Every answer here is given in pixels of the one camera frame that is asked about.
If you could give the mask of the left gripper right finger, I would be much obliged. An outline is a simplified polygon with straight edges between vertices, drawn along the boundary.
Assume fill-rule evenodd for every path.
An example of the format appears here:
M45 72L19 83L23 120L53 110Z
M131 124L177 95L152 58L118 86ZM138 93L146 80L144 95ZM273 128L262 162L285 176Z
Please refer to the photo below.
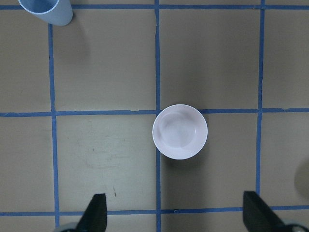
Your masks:
M286 232L286 225L255 191L243 193L242 219L249 232Z

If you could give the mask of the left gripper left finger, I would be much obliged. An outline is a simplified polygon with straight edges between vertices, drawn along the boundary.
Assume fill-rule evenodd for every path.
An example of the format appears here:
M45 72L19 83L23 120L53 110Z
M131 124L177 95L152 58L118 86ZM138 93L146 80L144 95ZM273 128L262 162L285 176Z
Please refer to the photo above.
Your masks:
M107 228L106 194L95 194L82 218L75 227L76 232L104 232Z

